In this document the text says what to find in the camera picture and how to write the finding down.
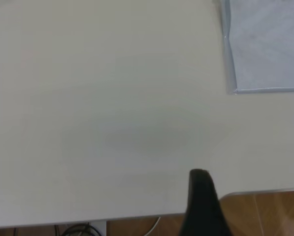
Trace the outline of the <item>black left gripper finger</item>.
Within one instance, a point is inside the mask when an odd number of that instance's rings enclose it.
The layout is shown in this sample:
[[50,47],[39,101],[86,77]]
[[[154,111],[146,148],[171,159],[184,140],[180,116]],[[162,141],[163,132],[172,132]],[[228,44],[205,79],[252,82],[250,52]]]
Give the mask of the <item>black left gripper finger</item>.
[[188,201],[180,236],[232,235],[208,171],[193,169],[189,175]]

